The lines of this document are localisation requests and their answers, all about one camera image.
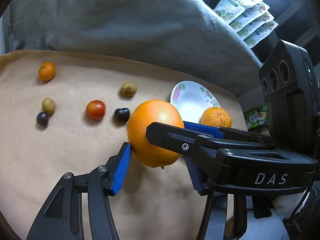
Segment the large speckled orange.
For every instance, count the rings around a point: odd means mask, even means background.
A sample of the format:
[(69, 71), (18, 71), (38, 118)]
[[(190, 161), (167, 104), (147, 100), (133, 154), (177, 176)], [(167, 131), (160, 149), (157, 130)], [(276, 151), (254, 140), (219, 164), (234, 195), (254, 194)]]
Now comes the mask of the large speckled orange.
[(221, 107), (210, 107), (204, 111), (200, 119), (200, 124), (206, 126), (231, 128), (231, 116)]

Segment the dark purple grape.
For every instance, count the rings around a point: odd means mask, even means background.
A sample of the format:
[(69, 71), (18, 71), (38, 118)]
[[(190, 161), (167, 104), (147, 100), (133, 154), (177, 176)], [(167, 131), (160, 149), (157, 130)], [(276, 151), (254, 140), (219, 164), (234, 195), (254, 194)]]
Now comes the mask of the dark purple grape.
[(128, 108), (118, 108), (114, 111), (114, 117), (117, 122), (127, 123), (130, 118), (130, 110)]
[(36, 117), (36, 122), (40, 126), (47, 126), (49, 122), (49, 115), (46, 112), (40, 112)]

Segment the red cherry tomato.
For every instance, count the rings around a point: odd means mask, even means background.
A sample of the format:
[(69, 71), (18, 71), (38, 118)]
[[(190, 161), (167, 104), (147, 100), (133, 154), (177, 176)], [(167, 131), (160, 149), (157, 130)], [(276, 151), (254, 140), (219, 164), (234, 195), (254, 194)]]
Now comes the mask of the red cherry tomato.
[(86, 115), (91, 120), (101, 120), (105, 116), (106, 106), (100, 100), (90, 101), (86, 106)]

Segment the small mandarin orange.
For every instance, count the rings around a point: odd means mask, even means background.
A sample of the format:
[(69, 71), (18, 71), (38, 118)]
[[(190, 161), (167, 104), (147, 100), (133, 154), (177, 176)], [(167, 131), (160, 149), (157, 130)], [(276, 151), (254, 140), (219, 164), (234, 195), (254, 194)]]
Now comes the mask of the small mandarin orange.
[(40, 65), (39, 67), (39, 79), (41, 81), (50, 81), (51, 79), (54, 78), (56, 74), (56, 67), (55, 64), (52, 62), (44, 62), (43, 64)]

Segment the green snack bag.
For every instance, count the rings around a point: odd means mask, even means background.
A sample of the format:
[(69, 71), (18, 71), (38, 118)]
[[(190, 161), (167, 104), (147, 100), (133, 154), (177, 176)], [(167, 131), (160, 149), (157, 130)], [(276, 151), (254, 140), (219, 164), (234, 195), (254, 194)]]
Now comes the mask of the green snack bag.
[(254, 128), (265, 126), (268, 122), (268, 108), (267, 106), (260, 106), (247, 111), (244, 114), (246, 127), (250, 131)]

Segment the white floral plate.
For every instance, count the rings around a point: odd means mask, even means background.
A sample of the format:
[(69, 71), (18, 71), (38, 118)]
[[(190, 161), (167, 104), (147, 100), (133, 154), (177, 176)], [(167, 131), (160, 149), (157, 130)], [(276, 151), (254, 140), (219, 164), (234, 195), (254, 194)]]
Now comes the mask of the white floral plate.
[(203, 85), (181, 81), (171, 91), (170, 103), (178, 110), (183, 121), (200, 123), (205, 110), (220, 107), (216, 97)]

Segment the white refill pouch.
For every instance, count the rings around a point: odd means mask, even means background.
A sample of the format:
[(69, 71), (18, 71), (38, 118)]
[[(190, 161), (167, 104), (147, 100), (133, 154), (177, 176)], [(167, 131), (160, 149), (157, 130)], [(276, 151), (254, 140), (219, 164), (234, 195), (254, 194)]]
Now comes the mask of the white refill pouch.
[(258, 29), (253, 31), (248, 37), (244, 39), (245, 44), (249, 49), (256, 46), (260, 41), (265, 39), (272, 31), (278, 26), (278, 23), (274, 20), (264, 23)]
[(268, 23), (273, 19), (274, 16), (267, 11), (263, 15), (250, 22), (248, 25), (244, 26), (240, 31), (237, 32), (237, 34), (244, 40), (263, 24)]
[(213, 11), (225, 23), (230, 24), (246, 9), (249, 9), (262, 1), (263, 0), (221, 0)]
[(260, 2), (254, 5), (251, 8), (247, 8), (240, 16), (233, 20), (229, 25), (233, 28), (234, 31), (238, 32), (243, 27), (251, 23), (256, 18), (263, 15), (270, 8), (264, 2)]

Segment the grey plush cushion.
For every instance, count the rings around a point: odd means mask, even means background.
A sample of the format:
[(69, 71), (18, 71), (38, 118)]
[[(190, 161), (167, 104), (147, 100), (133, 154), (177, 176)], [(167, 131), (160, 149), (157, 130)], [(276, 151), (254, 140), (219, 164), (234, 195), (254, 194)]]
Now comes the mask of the grey plush cushion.
[(261, 62), (203, 0), (12, 0), (6, 51), (59, 50), (142, 61), (240, 96), (259, 86)]

